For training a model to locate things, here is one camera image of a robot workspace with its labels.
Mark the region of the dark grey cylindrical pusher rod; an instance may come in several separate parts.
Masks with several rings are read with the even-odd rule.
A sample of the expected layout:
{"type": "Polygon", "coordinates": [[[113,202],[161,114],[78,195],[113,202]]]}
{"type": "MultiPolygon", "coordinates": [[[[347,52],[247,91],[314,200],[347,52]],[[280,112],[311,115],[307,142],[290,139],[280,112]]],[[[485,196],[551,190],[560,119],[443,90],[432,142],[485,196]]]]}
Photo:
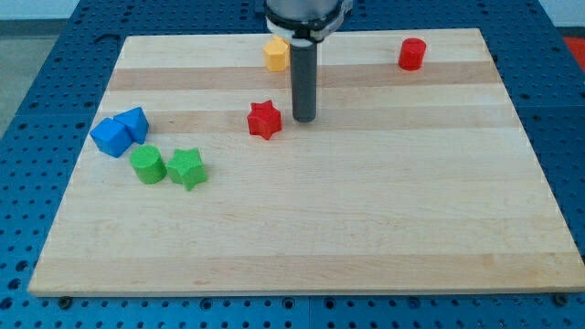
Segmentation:
{"type": "Polygon", "coordinates": [[[292,116],[297,122],[316,117],[317,45],[291,46],[292,116]]]}

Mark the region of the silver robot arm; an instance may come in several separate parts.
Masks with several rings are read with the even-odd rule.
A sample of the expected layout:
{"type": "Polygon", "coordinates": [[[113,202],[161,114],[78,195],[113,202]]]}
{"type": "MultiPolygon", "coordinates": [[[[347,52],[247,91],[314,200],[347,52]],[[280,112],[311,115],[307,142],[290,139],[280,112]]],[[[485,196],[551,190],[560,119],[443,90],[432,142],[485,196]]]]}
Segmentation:
{"type": "Polygon", "coordinates": [[[317,115],[317,49],[344,22],[352,0],[266,0],[268,29],[290,44],[292,116],[312,122],[317,115]]]}

